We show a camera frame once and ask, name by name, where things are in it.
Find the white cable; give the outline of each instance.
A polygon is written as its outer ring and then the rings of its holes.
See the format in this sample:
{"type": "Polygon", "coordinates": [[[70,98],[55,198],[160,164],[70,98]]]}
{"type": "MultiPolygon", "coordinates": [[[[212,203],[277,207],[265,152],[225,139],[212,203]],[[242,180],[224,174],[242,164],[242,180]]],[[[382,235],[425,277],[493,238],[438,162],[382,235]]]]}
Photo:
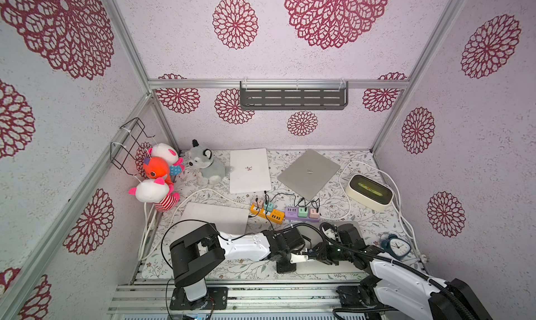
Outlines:
{"type": "MultiPolygon", "coordinates": [[[[239,203],[239,202],[236,202],[236,201],[234,201],[234,200],[232,200],[232,199],[229,199],[229,198],[225,197],[223,194],[221,194],[220,192],[218,192],[218,191],[216,191],[216,190],[214,190],[214,189],[210,189],[210,188],[200,189],[200,190],[195,191],[195,192],[192,193],[191,195],[189,195],[189,196],[188,196],[182,203],[180,203],[180,205],[177,206],[177,208],[175,209],[175,211],[174,211],[173,214],[171,215],[171,219],[169,220],[169,224],[168,224],[166,230],[168,230],[169,227],[171,226],[171,224],[173,223],[173,218],[174,218],[175,215],[177,214],[178,209],[180,209],[185,203],[187,203],[188,200],[189,200],[194,194],[199,193],[199,192],[202,192],[202,191],[212,191],[212,192],[214,192],[214,193],[216,193],[216,194],[222,196],[224,199],[227,199],[228,201],[230,201],[230,202],[232,202],[232,203],[235,203],[235,204],[237,204],[237,205],[246,206],[246,207],[248,207],[248,208],[251,206],[250,204],[239,203]]],[[[143,261],[143,260],[145,260],[145,259],[148,259],[149,256],[151,256],[152,253],[154,253],[154,251],[158,249],[158,246],[159,246],[160,243],[163,242],[163,241],[164,241],[164,238],[162,238],[162,240],[160,240],[160,242],[158,242],[158,243],[154,246],[154,248],[151,250],[151,252],[149,252],[149,254],[147,254],[147,256],[145,256],[145,257],[143,257],[142,259],[140,259],[140,261],[143,261]]]]}
{"type": "Polygon", "coordinates": [[[395,198],[395,204],[398,204],[398,207],[400,209],[397,209],[397,205],[393,205],[394,207],[394,210],[397,212],[398,214],[398,222],[400,223],[400,226],[402,227],[402,230],[406,233],[407,237],[412,241],[413,243],[413,249],[415,250],[415,254],[418,258],[421,258],[422,260],[422,257],[425,255],[421,255],[421,251],[419,250],[419,247],[417,246],[417,241],[415,239],[415,231],[413,230],[413,226],[411,225],[411,223],[409,221],[406,220],[406,218],[402,215],[402,211],[401,211],[401,207],[402,207],[402,203],[401,203],[401,200],[400,200],[400,191],[398,190],[398,186],[397,186],[397,183],[394,182],[393,178],[391,178],[391,176],[383,171],[383,170],[380,170],[378,168],[375,168],[373,167],[372,165],[370,164],[367,164],[365,162],[361,162],[361,161],[358,161],[358,160],[353,160],[353,161],[350,161],[348,162],[348,164],[346,164],[346,166],[344,167],[344,169],[342,170],[342,172],[340,173],[339,175],[339,185],[340,185],[340,189],[343,191],[346,199],[348,200],[348,212],[346,212],[345,215],[339,217],[339,218],[325,218],[325,217],[322,217],[322,219],[324,220],[341,220],[341,219],[344,219],[346,216],[348,216],[351,212],[352,212],[352,205],[350,203],[350,198],[348,197],[348,195],[346,194],[346,191],[345,189],[343,188],[343,184],[341,183],[341,176],[343,175],[344,171],[346,170],[346,168],[350,165],[350,163],[352,162],[358,162],[358,163],[361,163],[361,164],[364,164],[366,166],[368,166],[369,168],[371,169],[374,169],[378,172],[381,172],[382,174],[386,175],[389,180],[393,183],[393,186],[394,188],[396,189],[396,196],[394,196],[395,198]]]}
{"type": "Polygon", "coordinates": [[[145,251],[145,242],[147,242],[147,238],[149,237],[149,234],[151,232],[151,226],[152,224],[155,222],[155,218],[157,216],[157,210],[155,209],[153,211],[153,217],[151,218],[151,222],[149,223],[149,226],[147,227],[147,230],[145,231],[145,236],[143,237],[143,240],[142,240],[142,244],[141,244],[141,248],[138,252],[138,260],[141,261],[142,260],[142,256],[143,256],[143,253],[145,251]]]}
{"type": "Polygon", "coordinates": [[[139,244],[138,247],[138,260],[141,261],[141,258],[143,256],[143,252],[145,251],[145,242],[147,241],[147,237],[149,236],[150,232],[150,226],[154,222],[154,218],[157,215],[157,210],[152,210],[154,208],[154,204],[149,209],[149,213],[147,213],[147,203],[143,203],[143,212],[145,215],[145,224],[143,227],[143,234],[142,234],[142,243],[139,244]],[[151,219],[151,223],[149,223],[149,216],[151,216],[151,212],[153,212],[153,217],[151,219]]]}
{"type": "Polygon", "coordinates": [[[343,173],[344,171],[346,170],[346,168],[350,165],[350,163],[352,163],[353,161],[350,161],[348,162],[348,164],[346,164],[346,166],[344,167],[344,169],[340,172],[339,174],[339,186],[340,186],[340,189],[343,191],[346,199],[348,200],[348,212],[346,212],[345,215],[339,217],[339,218],[326,218],[325,216],[322,216],[322,219],[324,220],[330,220],[330,221],[335,221],[335,220],[342,220],[344,219],[346,216],[348,216],[351,212],[352,212],[352,203],[350,203],[350,198],[348,197],[348,195],[346,194],[346,191],[344,190],[343,188],[343,184],[341,183],[340,179],[341,177],[343,176],[343,173]]]}

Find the purple power strip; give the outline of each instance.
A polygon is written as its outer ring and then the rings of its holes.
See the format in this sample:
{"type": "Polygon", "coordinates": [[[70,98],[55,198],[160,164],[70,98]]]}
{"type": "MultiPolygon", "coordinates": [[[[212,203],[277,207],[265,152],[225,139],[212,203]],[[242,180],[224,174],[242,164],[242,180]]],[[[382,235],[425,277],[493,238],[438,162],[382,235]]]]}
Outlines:
{"type": "Polygon", "coordinates": [[[312,218],[301,218],[298,216],[298,207],[285,207],[285,219],[291,220],[291,221],[304,221],[306,223],[318,223],[320,221],[320,218],[318,219],[312,219],[312,218]]]}

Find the white pink plush toy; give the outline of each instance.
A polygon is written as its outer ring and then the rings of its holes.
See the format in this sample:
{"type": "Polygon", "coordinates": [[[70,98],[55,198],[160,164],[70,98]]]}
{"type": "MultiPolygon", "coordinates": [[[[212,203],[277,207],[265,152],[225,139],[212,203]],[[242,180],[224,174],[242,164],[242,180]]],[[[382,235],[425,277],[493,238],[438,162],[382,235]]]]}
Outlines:
{"type": "Polygon", "coordinates": [[[158,143],[150,148],[147,152],[151,157],[160,157],[169,165],[169,173],[171,176],[178,175],[184,171],[182,157],[179,158],[177,151],[165,143],[158,143]]]}
{"type": "Polygon", "coordinates": [[[129,190],[129,194],[136,196],[142,203],[154,203],[159,212],[165,212],[174,207],[181,196],[173,193],[173,185],[168,185],[164,178],[147,179],[139,183],[137,187],[129,190]]]}

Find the table surface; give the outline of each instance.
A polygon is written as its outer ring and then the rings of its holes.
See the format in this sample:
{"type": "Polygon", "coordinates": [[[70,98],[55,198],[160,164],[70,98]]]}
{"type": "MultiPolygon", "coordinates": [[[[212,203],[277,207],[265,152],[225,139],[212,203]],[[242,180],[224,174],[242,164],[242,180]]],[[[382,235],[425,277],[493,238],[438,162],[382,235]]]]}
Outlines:
{"type": "MultiPolygon", "coordinates": [[[[270,167],[270,178],[272,182],[272,190],[269,195],[270,198],[278,193],[294,193],[291,189],[286,187],[283,183],[277,180],[277,176],[283,172],[291,163],[293,163],[304,151],[275,151],[268,150],[268,164],[270,167]]],[[[348,211],[348,201],[339,186],[339,175],[343,168],[350,161],[359,160],[376,167],[372,154],[366,151],[318,151],[323,156],[326,156],[330,160],[341,165],[341,169],[333,176],[330,181],[320,190],[315,197],[320,199],[320,213],[322,216],[328,218],[337,218],[344,216],[348,211]]],[[[229,165],[229,150],[214,151],[215,156],[220,159],[225,165],[229,165]]],[[[345,187],[350,177],[355,174],[365,175],[376,182],[383,184],[383,180],[378,171],[365,166],[362,163],[353,162],[346,168],[343,176],[342,183],[345,187]]],[[[217,185],[209,185],[226,197],[237,201],[239,203],[250,203],[252,199],[263,196],[264,193],[250,193],[250,194],[229,194],[229,179],[223,179],[217,185]]],[[[193,169],[186,168],[185,172],[180,174],[175,181],[175,190],[181,194],[181,202],[191,193],[199,190],[197,185],[197,178],[193,169]]],[[[244,206],[232,203],[221,196],[215,194],[212,191],[203,191],[195,194],[191,202],[223,205],[244,208],[244,206]]],[[[286,206],[293,206],[294,199],[291,196],[278,196],[273,203],[277,207],[284,211],[286,206]]],[[[357,203],[354,200],[350,200],[352,204],[351,213],[345,218],[345,220],[357,221],[362,232],[362,236],[367,244],[375,244],[379,246],[381,237],[385,234],[397,234],[399,237],[407,239],[406,234],[403,232],[400,224],[398,223],[398,217],[394,211],[392,204],[385,210],[385,212],[377,213],[365,206],[357,203]]],[[[186,205],[180,208],[173,218],[173,222],[180,220],[181,214],[184,211],[186,205]]],[[[155,238],[152,247],[159,244],[166,229],[170,225],[169,220],[174,211],[174,208],[170,211],[164,212],[164,215],[157,227],[155,238]]],[[[283,225],[275,225],[276,229],[281,229],[281,226],[288,226],[291,222],[285,220],[283,225]]],[[[250,218],[246,227],[246,233],[257,233],[261,230],[271,229],[269,222],[263,218],[250,218]]],[[[173,234],[170,231],[164,239],[164,254],[166,258],[171,262],[169,255],[169,244],[171,241],[169,237],[173,234]]],[[[414,268],[418,267],[417,259],[413,253],[406,256],[402,262],[407,265],[412,265],[414,268]]],[[[223,261],[218,265],[211,273],[206,277],[209,280],[225,280],[225,281],[237,281],[237,280],[254,280],[254,281],[278,281],[283,282],[305,282],[307,280],[314,281],[337,281],[337,280],[352,280],[359,281],[366,277],[367,274],[363,271],[356,269],[353,273],[323,273],[323,274],[297,274],[297,273],[285,273],[279,274],[276,272],[276,263],[273,261],[260,261],[254,262],[248,259],[236,259],[231,261],[223,261]]],[[[172,270],[164,262],[160,253],[160,247],[153,252],[150,257],[143,264],[141,278],[145,280],[162,280],[172,277],[172,270]]]]}

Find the stuffed animal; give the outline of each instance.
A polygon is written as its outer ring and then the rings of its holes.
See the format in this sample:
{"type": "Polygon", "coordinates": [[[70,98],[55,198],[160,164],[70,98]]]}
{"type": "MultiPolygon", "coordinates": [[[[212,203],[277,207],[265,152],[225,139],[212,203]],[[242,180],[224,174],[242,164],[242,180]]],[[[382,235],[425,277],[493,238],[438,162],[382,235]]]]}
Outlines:
{"type": "Polygon", "coordinates": [[[169,174],[176,176],[184,171],[182,157],[179,158],[177,151],[165,143],[158,143],[148,150],[151,157],[160,157],[169,165],[169,174]]]}
{"type": "Polygon", "coordinates": [[[164,182],[162,177],[147,179],[139,183],[137,187],[129,190],[129,194],[136,196],[142,203],[154,203],[159,212],[165,212],[175,206],[181,199],[178,193],[171,193],[173,186],[164,182]]]}
{"type": "Polygon", "coordinates": [[[203,185],[216,185],[230,169],[226,168],[220,160],[218,160],[211,149],[200,146],[197,140],[192,141],[193,148],[190,149],[190,161],[188,164],[194,169],[199,169],[197,173],[197,183],[203,185]]]}
{"type": "Polygon", "coordinates": [[[143,160],[143,169],[147,177],[156,179],[162,177],[167,184],[173,184],[169,175],[169,165],[161,157],[146,157],[143,160]]]}

